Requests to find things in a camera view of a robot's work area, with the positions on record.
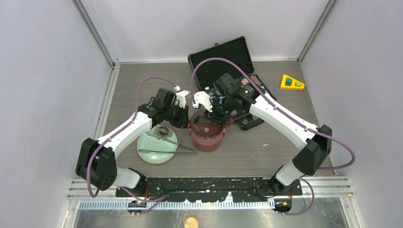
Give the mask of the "black spiky sea cucumber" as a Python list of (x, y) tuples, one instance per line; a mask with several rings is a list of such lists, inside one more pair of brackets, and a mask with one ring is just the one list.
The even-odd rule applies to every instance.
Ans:
[(154, 134), (161, 138), (168, 139), (173, 137), (174, 132), (169, 127), (158, 125), (154, 127)]

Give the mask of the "red lunch box lid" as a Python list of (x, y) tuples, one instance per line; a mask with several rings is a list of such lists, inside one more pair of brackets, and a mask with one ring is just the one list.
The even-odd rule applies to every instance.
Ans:
[(211, 122), (197, 122), (192, 126), (193, 131), (200, 137), (213, 137), (223, 130), (223, 125), (214, 125)]

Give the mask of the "red lunch box with food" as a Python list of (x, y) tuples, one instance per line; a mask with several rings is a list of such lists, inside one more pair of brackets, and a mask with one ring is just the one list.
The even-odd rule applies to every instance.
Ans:
[(192, 137), (193, 144), (204, 151), (216, 150), (222, 139), (225, 137), (226, 129), (233, 126), (230, 118), (228, 124), (213, 124), (210, 119), (204, 116), (193, 117), (189, 124), (189, 136)]

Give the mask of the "red steel-lined lunch box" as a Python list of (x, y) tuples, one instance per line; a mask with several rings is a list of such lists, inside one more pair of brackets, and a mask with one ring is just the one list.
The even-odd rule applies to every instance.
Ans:
[(203, 152), (212, 152), (219, 148), (222, 139), (193, 139), (194, 146)]

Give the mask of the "metal tongs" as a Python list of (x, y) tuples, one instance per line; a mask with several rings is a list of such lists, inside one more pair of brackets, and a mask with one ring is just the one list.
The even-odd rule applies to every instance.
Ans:
[(186, 147), (171, 139), (161, 138), (151, 132), (146, 132), (138, 140), (137, 146), (139, 152), (144, 153), (197, 153), (196, 149)]

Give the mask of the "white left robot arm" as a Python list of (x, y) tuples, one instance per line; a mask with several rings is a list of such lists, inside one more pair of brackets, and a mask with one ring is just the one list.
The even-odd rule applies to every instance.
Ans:
[(123, 124), (98, 138), (82, 142), (75, 173), (87, 181), (88, 187), (104, 191), (111, 186), (125, 187), (135, 197), (145, 193), (142, 174), (130, 168), (119, 168), (116, 159), (135, 139), (163, 121), (171, 126), (185, 128), (188, 125), (186, 104), (190, 92), (174, 92), (160, 88), (147, 104), (142, 104)]

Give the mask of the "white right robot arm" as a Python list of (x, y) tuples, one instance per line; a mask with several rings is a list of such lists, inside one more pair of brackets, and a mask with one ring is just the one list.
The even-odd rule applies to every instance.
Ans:
[(285, 135), (300, 151), (282, 165), (269, 181), (270, 192), (283, 195), (300, 177), (314, 175), (331, 152), (332, 130), (326, 125), (317, 127), (305, 122), (284, 106), (277, 103), (249, 76), (245, 85), (235, 81), (228, 73), (215, 82), (216, 89), (224, 99), (215, 103), (213, 96), (205, 91), (191, 92), (194, 108), (203, 106), (207, 118), (229, 120), (234, 110), (243, 110), (273, 126)]

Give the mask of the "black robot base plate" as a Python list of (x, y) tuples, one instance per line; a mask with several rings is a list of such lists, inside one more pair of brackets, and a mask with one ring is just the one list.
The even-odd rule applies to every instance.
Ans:
[(134, 189), (118, 189), (116, 197), (166, 196), (167, 202), (223, 202), (232, 197), (233, 202), (263, 202), (269, 197), (291, 198), (303, 194), (299, 180), (290, 187), (273, 187), (265, 177), (215, 177), (215, 178), (146, 178)]

